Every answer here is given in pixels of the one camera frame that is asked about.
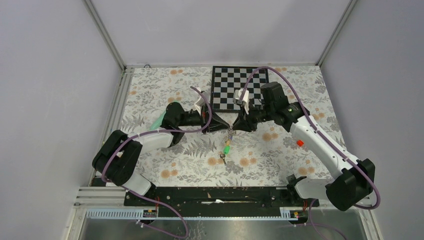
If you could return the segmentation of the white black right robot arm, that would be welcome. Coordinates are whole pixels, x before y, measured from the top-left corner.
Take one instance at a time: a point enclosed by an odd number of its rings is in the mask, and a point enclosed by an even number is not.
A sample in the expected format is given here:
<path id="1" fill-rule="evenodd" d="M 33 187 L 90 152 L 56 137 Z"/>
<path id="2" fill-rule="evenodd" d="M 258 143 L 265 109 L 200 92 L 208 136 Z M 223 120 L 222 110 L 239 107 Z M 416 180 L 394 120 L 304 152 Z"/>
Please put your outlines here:
<path id="1" fill-rule="evenodd" d="M 240 111 L 232 128 L 236 131 L 254 132 L 259 123 L 273 121 L 283 127 L 299 146 L 306 146 L 324 164 L 330 180 L 306 177 L 290 180 L 287 201 L 293 206 L 306 199 L 328 200 L 340 211 L 356 206 L 373 192 L 375 165 L 368 158 L 358 159 L 334 141 L 298 102 L 290 103 L 280 83 L 271 82 L 260 88 L 261 105 L 252 105 L 244 89 L 234 92 L 234 103 Z"/>

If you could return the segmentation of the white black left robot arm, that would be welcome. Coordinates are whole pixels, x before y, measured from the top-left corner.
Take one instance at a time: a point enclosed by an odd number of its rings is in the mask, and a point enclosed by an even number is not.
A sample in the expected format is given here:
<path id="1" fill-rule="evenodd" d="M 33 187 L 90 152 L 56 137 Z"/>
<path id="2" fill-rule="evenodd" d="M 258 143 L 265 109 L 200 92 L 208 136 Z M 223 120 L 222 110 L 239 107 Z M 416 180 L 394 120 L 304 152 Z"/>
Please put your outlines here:
<path id="1" fill-rule="evenodd" d="M 129 137 L 115 130 L 108 137 L 92 161 L 92 167 L 104 179 L 128 191 L 136 193 L 136 199 L 144 206 L 155 200 L 155 185 L 135 171 L 139 156 L 162 148 L 172 147 L 184 136 L 181 127 L 201 127 L 202 133 L 229 129 L 230 125 L 204 104 L 200 111 L 185 111 L 180 103 L 167 105 L 157 130 L 143 136 Z"/>

